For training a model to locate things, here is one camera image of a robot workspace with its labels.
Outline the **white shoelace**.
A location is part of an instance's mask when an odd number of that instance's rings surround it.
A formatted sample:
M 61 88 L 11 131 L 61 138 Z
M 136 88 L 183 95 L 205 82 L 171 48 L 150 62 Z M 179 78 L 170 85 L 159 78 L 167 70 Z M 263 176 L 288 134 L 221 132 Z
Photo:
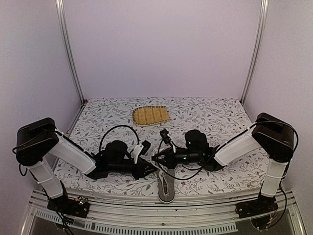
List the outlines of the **white shoelace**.
M 156 162 L 153 158 L 151 158 L 151 163 L 157 168 L 157 177 L 159 180 L 169 178 L 171 179 L 170 174 L 167 169 L 163 168 L 158 162 Z

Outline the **grey canvas sneaker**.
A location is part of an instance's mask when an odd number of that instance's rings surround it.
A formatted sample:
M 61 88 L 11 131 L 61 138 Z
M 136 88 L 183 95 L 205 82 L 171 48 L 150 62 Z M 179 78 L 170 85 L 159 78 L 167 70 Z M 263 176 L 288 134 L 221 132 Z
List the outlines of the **grey canvas sneaker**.
M 168 173 L 173 174 L 174 170 L 169 169 Z M 158 185 L 158 198 L 161 203 L 169 204 L 175 198 L 175 179 L 171 177 L 171 179 L 161 179 L 157 177 L 157 185 Z

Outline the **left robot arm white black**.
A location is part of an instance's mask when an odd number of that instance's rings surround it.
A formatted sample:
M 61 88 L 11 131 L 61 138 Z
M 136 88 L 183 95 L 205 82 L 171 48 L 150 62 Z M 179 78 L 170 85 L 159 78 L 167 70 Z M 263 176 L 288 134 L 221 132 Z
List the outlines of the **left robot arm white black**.
M 157 170 L 141 157 L 149 148 L 150 143 L 144 141 L 128 152 L 124 142 L 112 141 L 93 155 L 66 137 L 56 128 L 55 121 L 47 117 L 21 127 L 17 131 L 17 145 L 12 151 L 18 163 L 26 167 L 47 195 L 54 199 L 54 205 L 61 212 L 69 212 L 73 207 L 72 200 L 66 197 L 66 190 L 46 161 L 46 155 L 67 162 L 93 180 L 106 178 L 112 172 L 131 174 L 138 180 Z

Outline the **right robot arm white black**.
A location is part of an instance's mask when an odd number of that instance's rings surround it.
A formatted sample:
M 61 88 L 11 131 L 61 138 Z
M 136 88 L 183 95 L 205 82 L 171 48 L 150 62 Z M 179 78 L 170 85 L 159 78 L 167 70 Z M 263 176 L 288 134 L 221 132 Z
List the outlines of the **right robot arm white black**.
M 177 147 L 166 129 L 160 133 L 168 148 L 155 153 L 152 161 L 160 170 L 175 169 L 178 164 L 198 163 L 199 170 L 219 171 L 236 159 L 262 149 L 269 158 L 260 189 L 260 197 L 253 202 L 256 213 L 264 213 L 272 205 L 279 185 L 287 172 L 299 145 L 299 134 L 290 124 L 267 113 L 260 113 L 256 121 L 222 145 L 211 147 L 205 133 L 190 130 L 185 133 L 185 147 Z

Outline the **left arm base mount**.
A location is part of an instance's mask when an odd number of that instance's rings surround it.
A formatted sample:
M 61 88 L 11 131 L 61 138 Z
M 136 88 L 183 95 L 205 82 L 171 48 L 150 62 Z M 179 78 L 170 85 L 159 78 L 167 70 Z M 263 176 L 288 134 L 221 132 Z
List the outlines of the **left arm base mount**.
M 58 213 L 86 218 L 89 213 L 90 203 L 84 202 L 81 204 L 79 201 L 61 196 L 55 199 L 49 199 L 47 208 Z

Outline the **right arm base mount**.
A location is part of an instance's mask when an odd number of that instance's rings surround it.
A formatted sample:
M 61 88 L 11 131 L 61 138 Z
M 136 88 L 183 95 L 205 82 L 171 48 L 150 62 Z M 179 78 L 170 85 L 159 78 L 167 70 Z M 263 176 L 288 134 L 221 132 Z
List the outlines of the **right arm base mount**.
M 273 212 L 277 209 L 278 204 L 276 202 L 275 196 L 266 197 L 259 194 L 257 199 L 237 203 L 235 212 L 239 216 L 239 218 L 246 218 L 268 212 Z

